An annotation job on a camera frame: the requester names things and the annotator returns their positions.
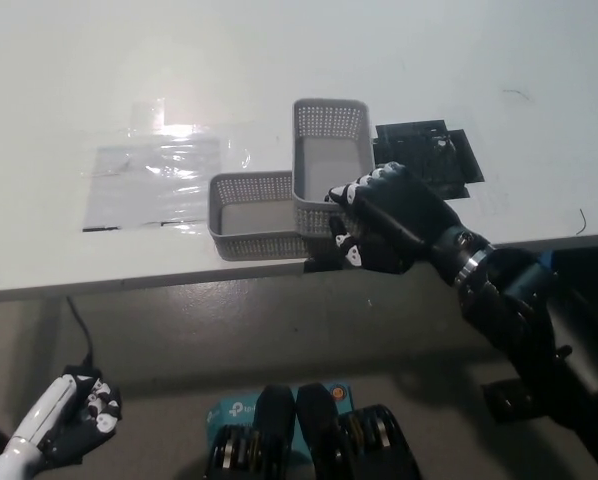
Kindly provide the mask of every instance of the black cable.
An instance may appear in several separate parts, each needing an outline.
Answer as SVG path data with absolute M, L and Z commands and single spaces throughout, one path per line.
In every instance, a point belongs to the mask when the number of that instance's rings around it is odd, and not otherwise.
M 72 297 L 66 297 L 66 301 L 68 302 L 68 306 L 70 307 L 70 311 L 72 312 L 72 316 L 75 318 L 75 321 L 79 324 L 81 331 L 83 332 L 84 337 L 86 337 L 86 343 L 88 344 L 88 353 L 84 357 L 81 364 L 86 367 L 94 367 L 94 346 L 92 344 L 92 337 L 90 336 L 90 330 L 88 330 L 88 326 L 86 322 L 83 321 L 81 315 L 79 314 L 79 310 L 77 310 L 77 306 L 75 305 L 74 300 Z

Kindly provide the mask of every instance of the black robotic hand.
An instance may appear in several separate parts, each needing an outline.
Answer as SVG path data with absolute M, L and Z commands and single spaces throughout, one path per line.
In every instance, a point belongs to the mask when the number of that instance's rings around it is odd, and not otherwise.
M 415 260 L 427 260 L 450 284 L 471 256 L 487 245 L 421 180 L 394 162 L 331 189 L 326 199 L 341 205 L 368 228 L 355 238 L 340 218 L 330 219 L 337 246 L 355 267 L 402 273 Z M 457 253 L 458 260 L 449 262 Z

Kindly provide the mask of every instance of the metal ring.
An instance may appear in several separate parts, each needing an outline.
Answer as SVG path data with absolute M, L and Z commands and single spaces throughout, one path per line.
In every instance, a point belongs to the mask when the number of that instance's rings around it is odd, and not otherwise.
M 477 269 L 483 259 L 490 255 L 493 251 L 494 247 L 492 245 L 488 245 L 486 248 L 479 250 L 472 257 L 470 257 L 466 264 L 462 267 L 459 274 L 455 277 L 455 287 L 461 287 L 472 274 L 472 272 Z

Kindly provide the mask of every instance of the blue box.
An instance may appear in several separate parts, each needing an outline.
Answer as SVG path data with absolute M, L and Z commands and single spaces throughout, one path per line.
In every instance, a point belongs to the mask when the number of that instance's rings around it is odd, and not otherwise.
M 348 384 L 333 382 L 324 383 L 323 385 L 332 394 L 332 398 L 334 398 L 340 414 L 353 410 L 352 394 Z M 208 411 L 208 416 L 206 417 L 208 448 L 212 448 L 217 432 L 224 425 L 252 425 L 255 418 L 255 405 L 257 404 L 260 393 L 246 393 L 222 398 L 219 400 L 219 403 Z M 297 398 L 297 387 L 292 389 L 292 393 Z M 301 434 L 299 422 L 295 420 L 295 436 L 292 440 L 290 464 L 300 465 L 305 463 L 312 463 L 312 459 L 308 446 Z

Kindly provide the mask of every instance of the white table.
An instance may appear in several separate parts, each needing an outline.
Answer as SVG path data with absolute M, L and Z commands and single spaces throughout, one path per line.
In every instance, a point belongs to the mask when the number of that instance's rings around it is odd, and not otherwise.
M 0 299 L 301 272 L 222 261 L 205 231 L 81 228 L 83 172 L 136 102 L 249 125 L 249 169 L 281 170 L 303 97 L 465 128 L 486 182 L 452 205 L 495 243 L 598 244 L 598 0 L 18 0 L 0 2 Z

